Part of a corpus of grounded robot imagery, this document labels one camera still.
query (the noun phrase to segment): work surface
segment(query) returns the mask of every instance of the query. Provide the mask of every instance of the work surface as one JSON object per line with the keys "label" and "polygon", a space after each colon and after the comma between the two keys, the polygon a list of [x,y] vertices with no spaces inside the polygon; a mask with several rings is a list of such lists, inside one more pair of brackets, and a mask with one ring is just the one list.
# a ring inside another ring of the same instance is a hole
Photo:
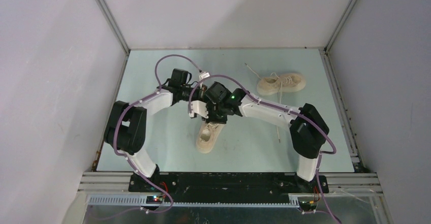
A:
{"label": "work surface", "polygon": [[[257,93],[258,77],[246,66],[252,67],[261,77],[296,72],[305,76],[307,85],[299,92],[284,93],[282,104],[314,105],[330,132],[337,147],[336,155],[324,155],[321,172],[353,172],[342,125],[317,49],[210,49],[210,50],[133,50],[130,53],[117,100],[134,102],[155,91],[156,62],[168,54],[189,57],[204,71],[235,78],[250,92]],[[170,57],[162,61],[158,75],[162,83],[170,78],[174,68],[188,70],[192,81],[198,71],[187,60]],[[237,86],[226,79],[215,78],[233,91]],[[277,101],[277,95],[266,97]],[[280,129],[279,143],[276,127],[267,122],[239,116],[229,116],[226,126],[217,139],[214,149],[201,154],[195,148],[202,121],[190,119],[186,102],[180,102],[147,118],[144,147],[161,171],[181,172],[295,172],[298,154],[293,149],[290,133]],[[323,149],[330,150],[328,143]],[[116,156],[110,145],[104,143],[98,171],[131,171],[123,157]]]}

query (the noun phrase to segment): shoelace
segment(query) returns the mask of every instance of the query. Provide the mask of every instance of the shoelace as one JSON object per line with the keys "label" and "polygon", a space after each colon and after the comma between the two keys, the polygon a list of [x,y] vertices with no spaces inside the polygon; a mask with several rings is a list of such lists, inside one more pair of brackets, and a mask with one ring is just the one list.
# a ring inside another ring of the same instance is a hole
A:
{"label": "shoelace", "polygon": [[[260,79],[260,80],[262,80],[262,78],[259,76],[259,74],[257,74],[256,72],[255,72],[255,70],[253,70],[247,63],[244,63],[249,69],[250,69],[250,71],[252,71],[254,74],[256,74],[256,76]],[[269,76],[272,76],[272,75],[275,75],[276,77],[277,77],[277,80],[278,79],[280,79],[280,76],[279,75],[277,75],[277,73],[271,73]],[[291,76],[287,76],[287,77],[284,77],[284,79],[286,80],[286,83],[287,84],[292,84],[293,83],[293,79],[292,79],[292,77]],[[282,88],[283,88],[283,82],[281,82],[280,83],[280,88],[279,88],[279,92],[277,93],[277,95],[279,96],[279,103],[281,104],[282,103],[282,97],[283,97],[283,91],[282,91]],[[281,139],[280,139],[280,130],[279,130],[279,127],[278,126],[275,126],[276,128],[277,128],[277,137],[279,138],[279,143],[281,143]]]}
{"label": "shoelace", "polygon": [[207,124],[207,126],[209,131],[211,132],[211,130],[216,130],[219,127],[219,124],[210,122]]}

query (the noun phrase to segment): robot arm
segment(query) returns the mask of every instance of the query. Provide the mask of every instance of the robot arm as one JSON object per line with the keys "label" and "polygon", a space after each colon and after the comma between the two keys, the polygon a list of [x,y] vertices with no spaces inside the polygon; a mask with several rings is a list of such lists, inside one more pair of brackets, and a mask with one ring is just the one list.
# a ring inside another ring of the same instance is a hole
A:
{"label": "robot arm", "polygon": [[[151,177],[155,171],[158,171],[157,165],[143,148],[146,116],[168,108],[178,101],[189,100],[192,87],[186,84],[187,74],[187,71],[175,69],[167,86],[162,86],[162,89],[153,97],[142,101],[127,112],[124,121],[130,121],[129,126],[124,124],[120,126],[117,149],[125,153],[146,177]],[[287,112],[275,109],[268,104],[286,108]],[[113,132],[119,115],[128,105],[118,101],[112,108],[104,134],[104,141],[111,146],[113,146]],[[291,107],[260,98],[258,102],[255,102],[246,96],[244,90],[238,88],[231,93],[225,86],[215,82],[210,88],[202,86],[193,93],[191,109],[192,111],[189,112],[191,117],[196,117],[196,114],[199,114],[206,122],[226,123],[228,115],[238,115],[258,118],[285,130],[289,129],[294,149],[299,154],[296,173],[298,177],[307,182],[313,180],[319,151],[325,143],[325,139],[312,125],[302,118],[290,114],[290,112],[303,114],[328,134],[329,128],[314,106],[305,104],[302,108]]]}

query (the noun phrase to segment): white wall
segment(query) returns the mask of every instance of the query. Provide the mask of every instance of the white wall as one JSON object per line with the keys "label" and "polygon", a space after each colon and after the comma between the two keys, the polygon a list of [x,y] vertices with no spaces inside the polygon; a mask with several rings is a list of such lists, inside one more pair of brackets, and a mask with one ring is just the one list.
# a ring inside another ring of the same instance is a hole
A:
{"label": "white wall", "polygon": [[128,45],[325,46],[349,0],[106,0]]}
{"label": "white wall", "polygon": [[60,223],[124,54],[94,0],[0,0],[0,223]]}
{"label": "white wall", "polygon": [[395,223],[429,223],[431,0],[359,0],[330,58]]}

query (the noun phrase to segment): white sneaker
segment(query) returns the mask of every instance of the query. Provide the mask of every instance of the white sneaker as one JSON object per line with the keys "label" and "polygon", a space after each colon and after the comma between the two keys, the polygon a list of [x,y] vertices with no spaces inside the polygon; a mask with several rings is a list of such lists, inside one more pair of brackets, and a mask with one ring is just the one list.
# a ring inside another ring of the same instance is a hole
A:
{"label": "white sneaker", "polygon": [[271,73],[269,77],[262,78],[259,81],[257,93],[261,96],[267,96],[278,92],[297,92],[303,89],[305,84],[304,76],[299,73],[287,73],[280,76],[276,73]]}
{"label": "white sneaker", "polygon": [[210,153],[224,126],[224,124],[213,122],[206,123],[203,121],[201,129],[199,130],[198,139],[196,140],[196,148],[198,151],[203,154]]}

